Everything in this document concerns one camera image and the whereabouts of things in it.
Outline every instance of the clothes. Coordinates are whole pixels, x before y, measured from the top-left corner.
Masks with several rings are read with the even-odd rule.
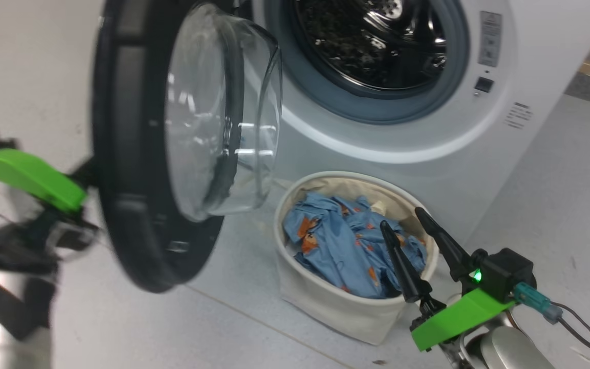
[[[356,201],[309,192],[283,221],[288,238],[302,246],[295,259],[338,288],[370,299],[400,291],[379,224],[386,220],[398,234],[403,252],[420,273],[427,250],[395,221],[370,211],[365,196]]]

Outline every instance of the open door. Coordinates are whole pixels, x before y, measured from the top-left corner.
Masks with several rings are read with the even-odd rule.
[[[269,191],[276,40],[234,2],[108,0],[92,99],[101,207],[124,270],[163,292],[201,270],[223,215]]]

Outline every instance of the washing machine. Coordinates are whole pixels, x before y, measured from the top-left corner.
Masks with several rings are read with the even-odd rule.
[[[103,214],[153,292],[223,215],[327,170],[466,241],[590,49],[583,0],[107,0],[92,89]]]

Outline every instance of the green bracket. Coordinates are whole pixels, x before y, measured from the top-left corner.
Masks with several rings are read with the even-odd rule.
[[[0,182],[26,191],[67,214],[79,212],[87,195],[44,160],[15,149],[0,149]]]
[[[515,301],[503,304],[476,289],[420,324],[411,336],[417,348],[424,351],[473,329],[514,305]]]

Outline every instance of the green light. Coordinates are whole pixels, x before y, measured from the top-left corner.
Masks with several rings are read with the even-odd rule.
[[[477,269],[477,271],[475,271],[475,276],[473,276],[473,280],[475,280],[475,282],[479,283],[482,280],[482,271]]]

